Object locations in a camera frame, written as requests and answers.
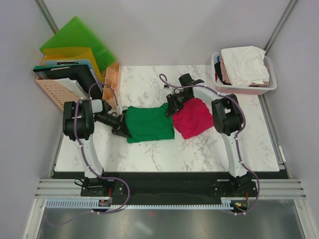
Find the red t shirt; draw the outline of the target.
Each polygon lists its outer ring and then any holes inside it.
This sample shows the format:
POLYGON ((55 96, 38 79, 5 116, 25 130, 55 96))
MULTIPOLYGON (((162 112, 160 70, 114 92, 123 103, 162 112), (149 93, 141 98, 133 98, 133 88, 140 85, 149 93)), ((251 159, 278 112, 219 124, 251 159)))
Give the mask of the red t shirt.
POLYGON ((206 103, 194 98, 187 101, 183 109, 172 116, 174 128, 182 135, 183 139, 189 139, 212 128, 213 117, 206 103))

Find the green t shirt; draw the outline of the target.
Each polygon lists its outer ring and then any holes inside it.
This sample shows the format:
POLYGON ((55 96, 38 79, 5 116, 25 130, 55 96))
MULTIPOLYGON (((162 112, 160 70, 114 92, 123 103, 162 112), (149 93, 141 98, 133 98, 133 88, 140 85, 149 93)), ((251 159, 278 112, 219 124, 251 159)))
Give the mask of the green t shirt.
POLYGON ((137 108, 130 106, 125 121, 131 137, 128 143, 174 139, 172 117, 167 117, 168 104, 155 108, 137 108))

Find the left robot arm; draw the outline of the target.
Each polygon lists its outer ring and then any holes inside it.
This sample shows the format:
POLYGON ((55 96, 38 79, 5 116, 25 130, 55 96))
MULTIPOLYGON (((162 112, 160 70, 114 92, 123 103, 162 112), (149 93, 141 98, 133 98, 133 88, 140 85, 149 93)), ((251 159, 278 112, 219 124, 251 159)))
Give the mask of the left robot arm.
POLYGON ((63 133, 75 143, 82 155, 85 175, 83 187, 92 185, 92 190, 99 196, 109 192, 110 187, 106 180, 116 178, 104 176, 104 168, 98 159, 93 140, 95 122, 109 126, 113 135, 132 137, 126 124, 126 111, 117 115, 109 113, 111 109, 112 107, 102 99, 65 102, 63 108, 63 133))

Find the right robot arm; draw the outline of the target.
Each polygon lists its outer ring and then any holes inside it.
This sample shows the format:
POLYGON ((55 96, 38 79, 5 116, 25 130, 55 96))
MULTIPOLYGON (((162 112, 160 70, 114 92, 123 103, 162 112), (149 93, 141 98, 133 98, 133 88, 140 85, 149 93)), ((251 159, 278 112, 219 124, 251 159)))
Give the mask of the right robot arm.
POLYGON ((240 179, 247 175, 249 169, 242 157, 242 146, 239 134, 246 126, 246 119, 234 94, 222 95, 207 86, 202 79, 194 80, 189 73, 179 78, 180 86, 174 86, 167 81, 164 74, 159 79, 172 92, 166 96, 168 108, 166 116, 170 117, 180 112, 186 102, 193 98, 199 98, 205 103, 211 104, 213 124, 221 134, 228 157, 228 171, 232 181, 228 183, 228 190, 234 196, 240 196, 246 191, 245 182, 240 179))

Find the black t shirt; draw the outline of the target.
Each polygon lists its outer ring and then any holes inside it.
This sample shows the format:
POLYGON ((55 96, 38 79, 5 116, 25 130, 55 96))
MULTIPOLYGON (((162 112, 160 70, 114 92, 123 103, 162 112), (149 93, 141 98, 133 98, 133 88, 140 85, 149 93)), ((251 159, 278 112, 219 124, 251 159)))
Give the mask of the black t shirt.
POLYGON ((217 77, 222 81, 221 65, 220 62, 214 64, 214 69, 217 77))

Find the white laundry basket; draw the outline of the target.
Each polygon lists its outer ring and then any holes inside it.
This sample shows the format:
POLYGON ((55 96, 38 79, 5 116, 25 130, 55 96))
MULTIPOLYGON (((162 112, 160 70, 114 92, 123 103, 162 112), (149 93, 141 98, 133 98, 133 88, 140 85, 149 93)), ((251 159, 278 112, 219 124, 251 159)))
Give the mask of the white laundry basket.
POLYGON ((262 95, 268 91, 273 91, 277 88, 277 80, 275 72, 272 66, 272 62, 268 56, 265 55, 264 64, 267 67, 268 73, 270 75, 270 81, 268 86, 263 87, 235 87, 231 85, 225 85, 217 77, 214 69, 214 64, 220 62, 220 54, 214 53, 211 56, 211 71, 213 77, 213 84, 217 91, 221 93, 234 93, 234 94, 247 94, 247 95, 262 95))

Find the black binder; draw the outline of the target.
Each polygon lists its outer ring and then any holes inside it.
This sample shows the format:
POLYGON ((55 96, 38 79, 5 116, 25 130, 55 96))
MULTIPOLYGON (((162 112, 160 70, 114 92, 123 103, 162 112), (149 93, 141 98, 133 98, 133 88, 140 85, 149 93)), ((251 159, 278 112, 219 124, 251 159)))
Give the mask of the black binder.
POLYGON ((101 87, 96 84, 98 80, 95 79, 91 70, 86 64, 67 64, 61 66, 35 66, 33 72, 41 80, 55 80, 59 83, 71 84, 77 87, 83 96, 91 96, 92 99, 101 99, 101 87))

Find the white t shirt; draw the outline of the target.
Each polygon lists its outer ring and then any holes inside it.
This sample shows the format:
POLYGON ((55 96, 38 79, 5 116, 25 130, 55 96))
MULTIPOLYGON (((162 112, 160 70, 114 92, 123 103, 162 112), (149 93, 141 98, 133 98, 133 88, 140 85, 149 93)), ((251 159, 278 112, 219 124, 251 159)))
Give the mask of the white t shirt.
POLYGON ((265 50, 255 46, 232 47, 221 50, 228 77, 235 87, 249 87, 251 83, 270 81, 264 64, 265 50))

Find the yellow plastic folder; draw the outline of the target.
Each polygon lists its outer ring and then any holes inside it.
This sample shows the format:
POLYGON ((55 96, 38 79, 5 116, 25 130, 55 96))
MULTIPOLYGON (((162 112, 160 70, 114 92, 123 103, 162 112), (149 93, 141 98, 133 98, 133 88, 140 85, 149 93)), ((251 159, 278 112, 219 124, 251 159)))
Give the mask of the yellow plastic folder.
POLYGON ((100 82, 103 80, 93 52, 89 47, 46 48, 43 52, 46 55, 46 60, 90 60, 98 80, 100 82))

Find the pink t shirt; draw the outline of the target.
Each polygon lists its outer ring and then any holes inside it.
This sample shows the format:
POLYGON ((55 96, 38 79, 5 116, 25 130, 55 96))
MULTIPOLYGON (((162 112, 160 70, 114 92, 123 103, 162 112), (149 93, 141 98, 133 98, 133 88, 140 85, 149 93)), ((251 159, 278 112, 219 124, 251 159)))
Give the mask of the pink t shirt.
MULTIPOLYGON (((227 74, 227 71, 225 68, 225 64, 224 64, 222 58, 220 59, 220 70, 221 70, 220 80, 222 81, 222 83, 225 85, 232 85, 232 83, 228 77, 228 74, 227 74)), ((251 83, 249 86, 250 87, 263 87, 263 86, 268 86, 268 85, 269 85, 269 82, 263 82, 262 84, 251 83)))

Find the blue clipboard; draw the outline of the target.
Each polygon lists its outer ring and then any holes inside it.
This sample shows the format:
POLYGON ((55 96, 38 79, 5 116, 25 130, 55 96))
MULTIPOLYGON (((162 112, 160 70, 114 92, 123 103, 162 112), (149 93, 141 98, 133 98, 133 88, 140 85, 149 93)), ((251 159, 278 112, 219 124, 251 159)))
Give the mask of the blue clipboard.
POLYGON ((54 66, 54 65, 80 65, 84 64, 87 65, 94 76, 95 80, 97 82, 102 82, 102 76, 100 72, 98 71, 97 67, 94 67, 94 65, 91 63, 89 59, 71 59, 71 60, 64 60, 64 59, 57 59, 57 60, 44 60, 45 66, 54 66))

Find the green plastic folder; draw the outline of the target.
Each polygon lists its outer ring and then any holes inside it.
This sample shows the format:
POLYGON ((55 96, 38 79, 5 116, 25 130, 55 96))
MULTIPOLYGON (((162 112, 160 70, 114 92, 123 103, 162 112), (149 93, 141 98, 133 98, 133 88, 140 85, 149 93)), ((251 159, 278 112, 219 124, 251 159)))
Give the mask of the green plastic folder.
POLYGON ((56 34, 47 40, 40 51, 61 47, 88 47, 91 49, 99 70, 102 72, 116 61, 114 54, 77 16, 66 23, 56 34))

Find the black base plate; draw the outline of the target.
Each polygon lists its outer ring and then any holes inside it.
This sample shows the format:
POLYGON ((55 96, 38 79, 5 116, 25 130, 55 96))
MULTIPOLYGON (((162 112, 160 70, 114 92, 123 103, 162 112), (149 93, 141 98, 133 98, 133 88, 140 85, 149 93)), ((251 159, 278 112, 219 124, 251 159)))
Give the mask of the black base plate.
POLYGON ((246 173, 233 177, 226 172, 108 172, 101 177, 76 179, 81 196, 124 197, 149 196, 209 196, 255 197, 259 189, 255 176, 246 173))

